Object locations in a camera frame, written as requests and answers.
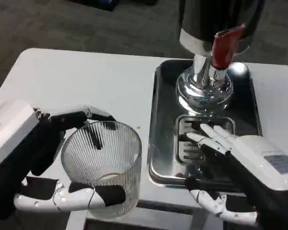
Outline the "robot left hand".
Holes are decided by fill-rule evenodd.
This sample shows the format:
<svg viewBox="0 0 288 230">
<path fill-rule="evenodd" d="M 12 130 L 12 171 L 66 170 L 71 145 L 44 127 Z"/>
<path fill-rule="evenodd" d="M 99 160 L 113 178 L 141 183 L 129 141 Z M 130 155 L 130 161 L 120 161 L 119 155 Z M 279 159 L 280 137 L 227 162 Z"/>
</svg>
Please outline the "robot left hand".
<svg viewBox="0 0 288 230">
<path fill-rule="evenodd" d="M 78 106 L 51 115 L 21 100 L 0 105 L 0 219 L 15 209 L 29 212 L 70 212 L 99 209 L 125 202 L 120 185 L 89 185 L 41 174 L 54 162 L 64 135 L 95 120 L 114 130 L 114 117 L 93 106 Z"/>
</svg>

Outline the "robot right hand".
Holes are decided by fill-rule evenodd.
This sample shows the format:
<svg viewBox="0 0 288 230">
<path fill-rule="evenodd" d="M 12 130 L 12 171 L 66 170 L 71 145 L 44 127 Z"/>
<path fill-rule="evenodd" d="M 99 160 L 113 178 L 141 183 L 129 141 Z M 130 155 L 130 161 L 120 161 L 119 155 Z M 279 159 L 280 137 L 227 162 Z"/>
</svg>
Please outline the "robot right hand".
<svg viewBox="0 0 288 230">
<path fill-rule="evenodd" d="M 190 176 L 185 185 L 196 203 L 226 222 L 288 230 L 288 155 L 262 136 L 236 136 L 205 123 L 200 128 L 203 135 L 186 132 L 180 140 L 198 146 L 237 191 L 227 195 Z"/>
</svg>

